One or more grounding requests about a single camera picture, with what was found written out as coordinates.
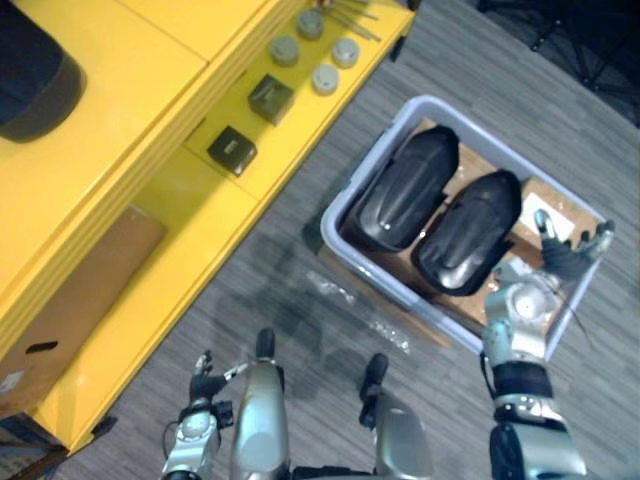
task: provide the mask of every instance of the yellow shelf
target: yellow shelf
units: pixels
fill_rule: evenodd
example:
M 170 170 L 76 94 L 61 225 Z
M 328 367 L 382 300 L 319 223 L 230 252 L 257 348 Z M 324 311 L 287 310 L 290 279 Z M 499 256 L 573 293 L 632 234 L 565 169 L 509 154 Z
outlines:
M 236 0 L 206 3 L 208 16 L 224 14 L 226 24 L 209 43 L 202 5 L 16 0 L 88 82 L 53 132 L 27 144 L 0 139 L 0 359 L 301 0 L 251 0 L 241 9 Z M 206 59 L 161 25 L 170 4 L 188 12 L 180 28 L 194 23 Z
M 384 39 L 367 41 L 331 19 L 326 19 L 322 37 L 315 41 L 300 38 L 291 22 L 278 34 L 295 37 L 300 46 L 300 59 L 293 67 L 277 66 L 263 49 L 251 67 L 234 83 L 227 94 L 209 110 L 202 124 L 185 145 L 203 160 L 211 162 L 207 148 L 227 126 L 231 125 L 258 147 L 258 155 L 237 178 L 218 164 L 214 168 L 257 199 L 263 198 L 287 167 L 298 161 L 331 124 L 344 103 L 359 88 L 380 61 L 381 55 L 407 27 L 412 13 L 392 0 L 376 1 L 369 10 L 379 21 L 360 18 L 358 23 Z M 350 69 L 339 69 L 340 83 L 332 95 L 321 97 L 313 91 L 311 72 L 321 63 L 332 64 L 331 46 L 349 37 L 360 47 L 360 58 Z M 278 126 L 266 122 L 249 109 L 247 97 L 262 77 L 270 74 L 295 91 L 294 106 Z
M 63 377 L 30 412 L 71 452 L 91 440 L 91 430 L 112 402 L 413 19 L 391 0 L 378 0 L 370 9 L 381 20 L 367 25 L 384 40 L 357 40 L 361 59 L 353 69 L 341 71 L 337 92 L 316 95 L 308 73 L 319 61 L 328 61 L 335 38 L 348 35 L 338 25 L 328 23 L 317 43 L 305 42 L 301 64 L 290 71 L 272 65 L 262 52 L 136 197 L 136 205 L 167 225 L 168 237 Z M 295 104 L 278 127 L 248 113 L 248 90 L 267 71 L 296 88 Z M 226 123 L 246 132 L 258 148 L 240 178 L 204 153 Z M 115 348 L 117 354 L 105 359 L 105 352 Z

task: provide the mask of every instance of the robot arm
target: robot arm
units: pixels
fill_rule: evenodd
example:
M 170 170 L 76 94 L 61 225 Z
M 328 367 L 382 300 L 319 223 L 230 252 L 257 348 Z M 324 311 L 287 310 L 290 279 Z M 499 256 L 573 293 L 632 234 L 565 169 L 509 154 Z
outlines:
M 582 276 L 613 238 L 613 224 L 583 234 L 576 250 L 561 243 L 549 216 L 536 213 L 545 264 L 533 270 L 518 259 L 496 268 L 500 289 L 485 301 L 487 328 L 481 369 L 498 425 L 490 452 L 496 479 L 533 480 L 585 475 L 580 457 L 553 398 L 546 369 L 544 326 L 560 305 L 562 282 Z M 487 363 L 493 382 L 487 375 Z
M 233 425 L 231 402 L 212 404 L 213 397 L 238 373 L 240 365 L 224 375 L 209 375 L 211 355 L 196 362 L 189 384 L 189 406 L 180 412 L 175 445 L 162 469 L 162 480 L 210 480 L 213 459 L 220 448 L 220 430 Z

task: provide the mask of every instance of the white label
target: white label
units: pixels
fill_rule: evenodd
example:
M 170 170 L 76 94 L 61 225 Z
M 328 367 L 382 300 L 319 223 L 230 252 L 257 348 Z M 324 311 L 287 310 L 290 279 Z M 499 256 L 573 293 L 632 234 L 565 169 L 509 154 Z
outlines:
M 19 372 L 10 373 L 5 377 L 5 379 L 0 383 L 0 394 L 9 393 L 11 390 L 16 388 L 16 385 L 20 383 L 20 379 L 24 375 L 24 370 L 20 370 Z
M 525 198 L 524 202 L 522 203 L 522 214 L 520 215 L 518 221 L 522 222 L 529 230 L 537 234 L 538 227 L 536 227 L 534 214 L 536 213 L 536 210 L 539 210 L 541 208 L 545 210 L 551 217 L 553 226 L 556 230 L 556 233 L 558 234 L 558 239 L 561 242 L 564 242 L 567 238 L 569 238 L 571 232 L 573 232 L 575 225 L 533 192 L 527 195 L 527 198 Z

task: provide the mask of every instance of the dark green box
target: dark green box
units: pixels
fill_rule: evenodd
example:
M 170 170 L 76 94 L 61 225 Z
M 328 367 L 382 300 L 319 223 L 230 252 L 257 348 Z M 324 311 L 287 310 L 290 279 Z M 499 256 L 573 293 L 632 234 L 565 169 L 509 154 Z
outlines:
M 278 125 L 293 105 L 293 90 L 271 75 L 265 75 L 249 95 L 251 110 Z
M 207 153 L 239 177 L 256 156 L 258 149 L 236 129 L 226 127 L 207 149 Z

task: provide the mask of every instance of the gray plastic bin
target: gray plastic bin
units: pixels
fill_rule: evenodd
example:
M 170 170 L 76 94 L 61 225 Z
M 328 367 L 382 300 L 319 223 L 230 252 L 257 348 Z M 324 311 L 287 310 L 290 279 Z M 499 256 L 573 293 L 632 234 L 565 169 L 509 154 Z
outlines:
M 587 205 L 584 200 L 441 99 L 427 95 L 415 97 L 402 107 L 393 119 L 391 126 L 376 141 L 345 187 L 324 213 L 321 223 L 322 237 L 338 259 L 351 271 L 370 282 L 403 308 L 417 314 L 429 326 L 444 332 L 472 352 L 479 353 L 482 350 L 480 338 L 458 324 L 449 313 L 430 304 L 386 270 L 369 260 L 348 244 L 338 233 L 338 228 L 353 201 L 364 190 L 375 173 L 389 161 L 396 148 L 425 117 L 451 127 L 462 143 L 478 152 L 496 167 L 511 170 L 521 180 L 536 176 L 582 206 L 599 221 L 603 221 L 603 217 Z M 556 315 L 547 335 L 547 358 L 551 357 L 558 345 L 571 320 L 572 310 L 575 311 L 580 303 L 598 264 L 599 262 L 595 263 L 575 283 L 572 291 L 567 292 L 567 302 Z

